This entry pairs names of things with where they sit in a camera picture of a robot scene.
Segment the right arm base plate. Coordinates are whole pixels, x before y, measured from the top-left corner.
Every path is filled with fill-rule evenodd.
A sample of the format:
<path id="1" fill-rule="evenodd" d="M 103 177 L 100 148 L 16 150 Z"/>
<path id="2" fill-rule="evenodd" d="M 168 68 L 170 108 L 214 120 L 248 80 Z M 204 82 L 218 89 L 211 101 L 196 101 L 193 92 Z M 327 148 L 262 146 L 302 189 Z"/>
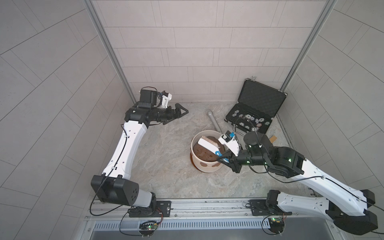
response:
<path id="1" fill-rule="evenodd" d="M 252 216 L 291 216 L 292 212 L 284 212 L 276 206 L 268 206 L 267 200 L 253 199 L 246 203 L 246 208 L 250 209 Z"/>

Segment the white scrub brush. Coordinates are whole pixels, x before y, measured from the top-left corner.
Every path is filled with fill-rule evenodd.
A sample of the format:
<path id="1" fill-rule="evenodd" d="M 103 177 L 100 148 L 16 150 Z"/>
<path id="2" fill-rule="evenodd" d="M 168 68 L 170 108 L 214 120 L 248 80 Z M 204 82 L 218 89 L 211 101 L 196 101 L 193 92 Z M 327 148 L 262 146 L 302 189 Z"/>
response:
<path id="1" fill-rule="evenodd" d="M 218 143 L 206 136 L 200 137 L 198 144 L 219 157 L 225 152 L 225 148 L 223 146 L 220 146 Z"/>

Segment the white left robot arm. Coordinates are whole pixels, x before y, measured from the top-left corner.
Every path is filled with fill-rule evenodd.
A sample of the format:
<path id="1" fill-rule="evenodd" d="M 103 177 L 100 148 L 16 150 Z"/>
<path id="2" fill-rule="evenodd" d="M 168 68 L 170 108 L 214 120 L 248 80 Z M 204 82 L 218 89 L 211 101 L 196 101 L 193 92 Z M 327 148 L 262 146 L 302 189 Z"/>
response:
<path id="1" fill-rule="evenodd" d="M 148 128 L 166 125 L 188 114 L 189 111 L 180 104 L 169 106 L 171 99 L 170 93 L 159 92 L 154 87 L 141 89 L 139 101 L 126 112 L 125 122 L 121 125 L 122 135 L 111 160 L 103 173 L 91 180 L 101 202 L 155 210 L 156 195 L 141 190 L 130 178 L 137 150 Z"/>

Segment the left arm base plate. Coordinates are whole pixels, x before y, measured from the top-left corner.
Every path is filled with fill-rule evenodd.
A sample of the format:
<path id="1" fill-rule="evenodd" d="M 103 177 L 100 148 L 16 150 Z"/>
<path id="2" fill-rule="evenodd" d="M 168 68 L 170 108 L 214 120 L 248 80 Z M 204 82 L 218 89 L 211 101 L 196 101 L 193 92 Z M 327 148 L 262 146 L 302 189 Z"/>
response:
<path id="1" fill-rule="evenodd" d="M 129 211 L 130 218 L 159 218 L 169 217 L 171 211 L 171 201 L 156 201 L 151 203 L 148 208 L 144 207 L 131 207 Z"/>

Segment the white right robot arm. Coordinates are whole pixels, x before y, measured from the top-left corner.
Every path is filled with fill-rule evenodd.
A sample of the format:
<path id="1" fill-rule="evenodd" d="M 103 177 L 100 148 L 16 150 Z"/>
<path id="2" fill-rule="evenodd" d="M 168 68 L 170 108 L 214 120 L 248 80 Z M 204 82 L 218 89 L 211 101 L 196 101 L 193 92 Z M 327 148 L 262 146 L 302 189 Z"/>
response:
<path id="1" fill-rule="evenodd" d="M 263 166 L 271 177 L 285 177 L 288 184 L 301 182 L 319 193 L 318 197 L 303 197 L 270 190 L 263 208 L 270 215 L 301 213 L 319 217 L 359 236 L 378 229 L 378 218 L 369 210 L 376 203 L 372 191 L 356 190 L 343 184 L 297 151 L 275 147 L 261 133 L 246 133 L 245 149 L 240 148 L 235 133 L 226 132 L 219 137 L 219 142 L 229 150 L 218 161 L 233 172 L 239 173 L 242 166 Z"/>

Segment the white ceramic pot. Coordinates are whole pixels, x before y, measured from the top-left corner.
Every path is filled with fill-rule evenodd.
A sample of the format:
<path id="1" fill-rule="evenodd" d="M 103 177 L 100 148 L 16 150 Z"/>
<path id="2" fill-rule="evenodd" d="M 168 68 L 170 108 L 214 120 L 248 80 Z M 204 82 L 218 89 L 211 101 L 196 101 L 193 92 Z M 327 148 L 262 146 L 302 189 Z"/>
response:
<path id="1" fill-rule="evenodd" d="M 197 156 L 195 155 L 195 153 L 193 151 L 194 145 L 196 143 L 198 143 L 199 138 L 202 137 L 202 136 L 206 136 L 206 137 L 212 136 L 212 137 L 215 137 L 215 138 L 218 139 L 221 136 L 221 133 L 219 133 L 217 131 L 213 131 L 213 130 L 205 130 L 205 131 L 202 131 L 202 132 L 198 133 L 191 140 L 190 149 L 191 149 L 191 154 L 193 156 L 193 160 L 194 160 L 194 163 L 195 163 L 196 167 L 199 168 L 201 172 L 204 172 L 204 173 L 214 173 L 214 172 L 218 171 L 224 165 L 219 163 L 219 162 L 217 162 L 217 161 L 216 162 L 205 162 L 205 161 L 202 161 L 199 158 L 197 158 Z"/>

